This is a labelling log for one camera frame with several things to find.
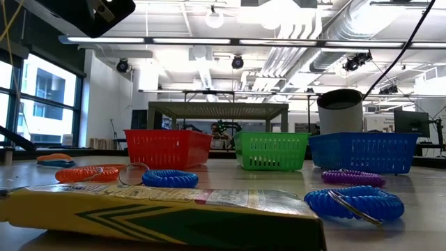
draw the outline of red basket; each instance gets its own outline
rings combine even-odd
[[[124,130],[130,162],[185,169],[208,161],[211,135],[191,130]]]

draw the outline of wooden table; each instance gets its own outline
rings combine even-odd
[[[81,157],[78,165],[128,163],[127,157]],[[56,183],[57,169],[36,167],[35,161],[0,166],[0,186]],[[190,171],[199,175],[198,188],[288,190],[301,198],[312,190],[330,188],[321,182],[321,170],[306,161],[300,172],[248,172],[235,160],[209,160]],[[388,175],[385,189],[406,205],[400,220],[379,229],[359,220],[324,219],[329,250],[444,250],[446,246],[446,171],[412,167],[409,175]],[[111,240],[67,232],[23,229],[0,223],[0,250],[178,250],[178,246]]]

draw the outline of window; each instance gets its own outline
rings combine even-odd
[[[11,86],[13,67],[0,61],[0,87],[9,89]]]
[[[22,93],[74,106],[76,75],[32,54],[24,60]]]
[[[17,133],[33,143],[60,144],[62,135],[72,133],[73,111],[34,100],[22,99],[23,122],[20,116]]]
[[[30,54],[22,71],[17,133],[37,145],[60,144],[62,135],[73,134],[75,112],[80,113],[75,108],[78,85],[76,75]]]
[[[6,127],[6,119],[8,118],[8,103],[9,96],[0,93],[0,126]],[[0,135],[0,142],[4,141],[5,137]]]
[[[37,146],[60,144],[64,134],[73,134],[77,144],[82,80],[32,54],[23,63],[20,59],[15,63],[0,61],[0,125]],[[13,76],[18,80],[20,100]],[[10,145],[0,135],[0,146]]]

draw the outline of cardboard box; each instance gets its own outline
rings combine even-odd
[[[219,248],[326,250],[322,221],[295,194],[71,183],[0,192],[17,227]]]

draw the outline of orange coiled keychain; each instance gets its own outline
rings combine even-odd
[[[119,170],[126,165],[92,165],[85,167],[73,167],[58,170],[55,177],[61,183],[99,181],[115,181],[118,178]]]

